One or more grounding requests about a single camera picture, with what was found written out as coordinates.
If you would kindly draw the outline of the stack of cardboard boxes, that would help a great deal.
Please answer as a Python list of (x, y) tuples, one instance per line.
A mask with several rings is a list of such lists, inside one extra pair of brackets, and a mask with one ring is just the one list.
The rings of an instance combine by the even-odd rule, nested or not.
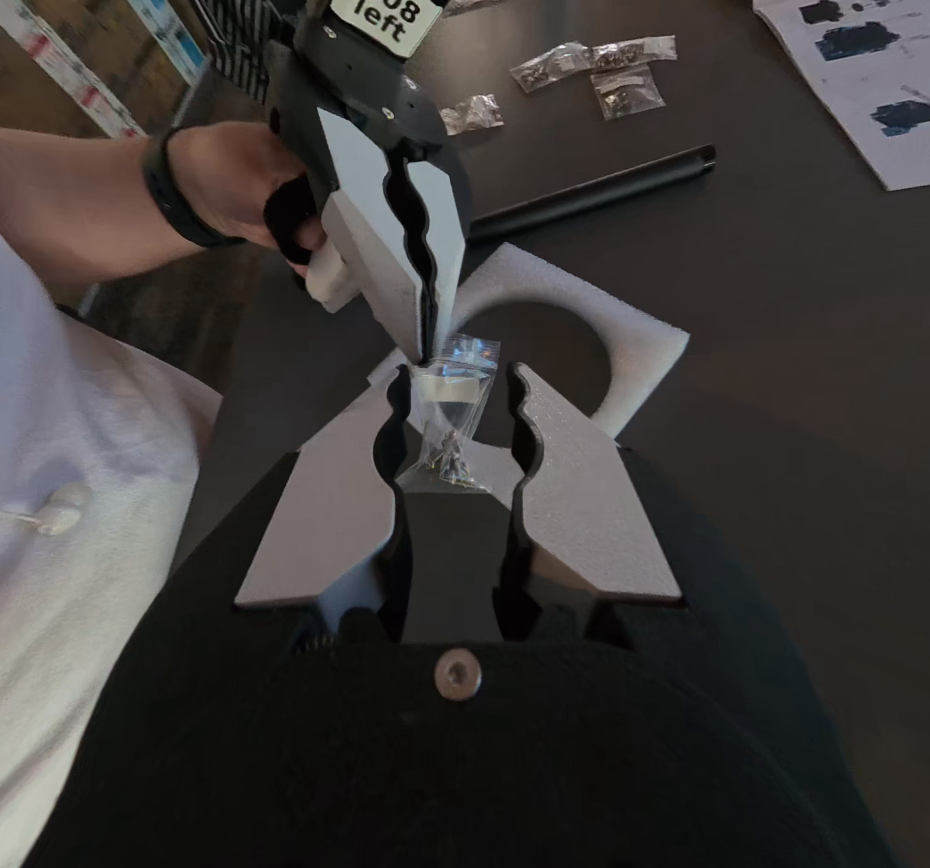
[(168, 127), (203, 71), (187, 0), (2, 0), (1, 124), (76, 138)]

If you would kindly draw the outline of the person's left forearm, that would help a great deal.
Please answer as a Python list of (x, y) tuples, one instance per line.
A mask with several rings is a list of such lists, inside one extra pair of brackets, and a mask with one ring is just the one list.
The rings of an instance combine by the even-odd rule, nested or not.
[(198, 253), (147, 188), (147, 145), (1, 130), (2, 237), (55, 285), (133, 277)]

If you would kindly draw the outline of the scattered small hardware bags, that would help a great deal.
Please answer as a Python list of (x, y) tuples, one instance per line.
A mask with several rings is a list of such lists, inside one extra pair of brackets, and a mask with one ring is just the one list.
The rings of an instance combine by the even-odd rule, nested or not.
[[(451, 0), (444, 16), (451, 17), (504, 0)], [(524, 94), (538, 93), (579, 75), (589, 77), (602, 115), (613, 120), (665, 106), (654, 80), (654, 62), (676, 61), (673, 35), (650, 36), (587, 46), (563, 42), (510, 71)]]

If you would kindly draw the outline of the person's left hand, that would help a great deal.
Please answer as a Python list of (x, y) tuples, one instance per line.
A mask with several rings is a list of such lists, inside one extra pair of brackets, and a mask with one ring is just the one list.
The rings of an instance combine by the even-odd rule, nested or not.
[(203, 223), (227, 237), (278, 248), (265, 206), (306, 168), (267, 125), (222, 121), (179, 130), (167, 153), (180, 194)]

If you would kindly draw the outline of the open instruction booklet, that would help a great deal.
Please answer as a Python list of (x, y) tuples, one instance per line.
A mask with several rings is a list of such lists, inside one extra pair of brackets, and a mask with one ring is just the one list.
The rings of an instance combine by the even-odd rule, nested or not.
[(929, 0), (751, 0), (887, 191), (929, 182)]

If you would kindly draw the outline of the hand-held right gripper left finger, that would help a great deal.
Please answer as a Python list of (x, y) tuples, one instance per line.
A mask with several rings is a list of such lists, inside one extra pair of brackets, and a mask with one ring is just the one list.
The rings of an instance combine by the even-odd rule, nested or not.
[(410, 408), (411, 374), (400, 365), (300, 447), (235, 606), (310, 606), (332, 633), (363, 608), (401, 637), (411, 540), (396, 477)]

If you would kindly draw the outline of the dark grey desk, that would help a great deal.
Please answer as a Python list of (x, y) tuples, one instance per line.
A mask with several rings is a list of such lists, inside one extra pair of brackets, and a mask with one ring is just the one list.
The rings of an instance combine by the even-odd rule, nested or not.
[[(651, 111), (510, 75), (665, 35)], [(515, 243), (690, 333), (621, 440), (754, 569), (869, 807), (928, 866), (928, 189), (884, 190), (750, 0), (505, 0), (441, 19), (409, 71), (438, 106), (496, 95), (504, 126), (458, 139), (479, 215), (716, 147), (706, 177)]]

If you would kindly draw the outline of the white earbud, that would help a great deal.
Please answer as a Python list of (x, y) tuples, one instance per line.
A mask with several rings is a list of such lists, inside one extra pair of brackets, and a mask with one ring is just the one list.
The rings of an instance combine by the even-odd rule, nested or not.
[(33, 515), (35, 530), (55, 537), (74, 528), (83, 518), (92, 490), (82, 482), (68, 482), (52, 491)]

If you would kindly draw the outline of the single clear zip bag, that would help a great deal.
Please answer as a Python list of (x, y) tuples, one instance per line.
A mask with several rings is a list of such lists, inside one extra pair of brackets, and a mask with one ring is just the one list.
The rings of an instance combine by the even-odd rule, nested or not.
[(452, 486), (467, 492), (492, 491), (472, 469), (471, 442), (494, 383), (499, 353), (499, 341), (456, 333), (427, 366), (414, 370), (421, 445), (416, 462), (397, 478), (401, 490), (438, 492)]

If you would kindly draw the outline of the white foam piece with hole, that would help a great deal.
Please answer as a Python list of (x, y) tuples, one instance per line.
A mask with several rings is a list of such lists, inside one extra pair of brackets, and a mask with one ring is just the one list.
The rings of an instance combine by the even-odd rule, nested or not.
[[(499, 247), (459, 287), (453, 327), (480, 313), (508, 304), (545, 304), (582, 319), (597, 335), (611, 365), (611, 378), (599, 409), (589, 420), (611, 439), (622, 429), (674, 364), (690, 339), (689, 333), (623, 303), (563, 269), (512, 244)], [(438, 479), (426, 468), (410, 467), (398, 478), (404, 493), (489, 493), (510, 508), (518, 474), (510, 448), (472, 442), (467, 463), (479, 487), (464, 487)]]

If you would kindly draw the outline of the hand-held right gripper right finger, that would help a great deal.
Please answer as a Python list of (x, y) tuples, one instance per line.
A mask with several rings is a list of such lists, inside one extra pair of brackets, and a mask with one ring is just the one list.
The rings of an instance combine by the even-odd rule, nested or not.
[(496, 624), (524, 642), (548, 611), (610, 640), (619, 605), (681, 608), (684, 594), (615, 440), (524, 363), (507, 367), (520, 470), (496, 585)]

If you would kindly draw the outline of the black wristband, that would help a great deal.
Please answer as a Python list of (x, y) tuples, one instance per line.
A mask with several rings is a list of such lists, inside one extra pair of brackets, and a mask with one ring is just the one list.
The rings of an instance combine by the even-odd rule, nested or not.
[(141, 172), (149, 196), (174, 232), (192, 245), (219, 249), (245, 244), (245, 239), (222, 234), (207, 224), (181, 193), (169, 157), (169, 144), (180, 131), (172, 127), (148, 140)]

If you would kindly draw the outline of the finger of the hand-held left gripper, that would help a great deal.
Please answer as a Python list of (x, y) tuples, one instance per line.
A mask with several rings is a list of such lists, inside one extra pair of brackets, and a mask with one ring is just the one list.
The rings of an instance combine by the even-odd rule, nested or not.
[(420, 241), (426, 260), (420, 272), (427, 303), (421, 357), (432, 358), (442, 350), (452, 331), (466, 242), (448, 174), (427, 161), (410, 162), (406, 173), (425, 212)]
[(326, 241), (318, 252), (318, 302), (336, 313), (361, 295), (406, 358), (421, 363), (433, 301), (387, 198), (389, 161), (349, 119), (322, 107), (318, 118), (336, 180), (320, 212)]

